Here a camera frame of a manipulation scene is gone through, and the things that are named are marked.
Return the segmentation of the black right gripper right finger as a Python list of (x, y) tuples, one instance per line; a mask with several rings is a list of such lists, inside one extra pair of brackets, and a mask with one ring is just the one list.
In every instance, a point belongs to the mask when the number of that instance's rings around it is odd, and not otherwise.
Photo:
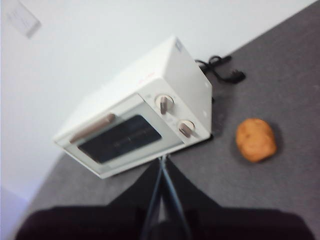
[(197, 188), (170, 159), (161, 160), (166, 196), (192, 240), (313, 240), (305, 221), (276, 209), (221, 206)]

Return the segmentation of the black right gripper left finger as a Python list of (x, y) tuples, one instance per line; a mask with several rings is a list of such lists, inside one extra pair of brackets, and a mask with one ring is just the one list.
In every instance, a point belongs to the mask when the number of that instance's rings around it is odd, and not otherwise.
[(157, 183), (160, 162), (107, 205), (56, 206), (32, 213), (17, 240), (120, 240), (140, 238)]

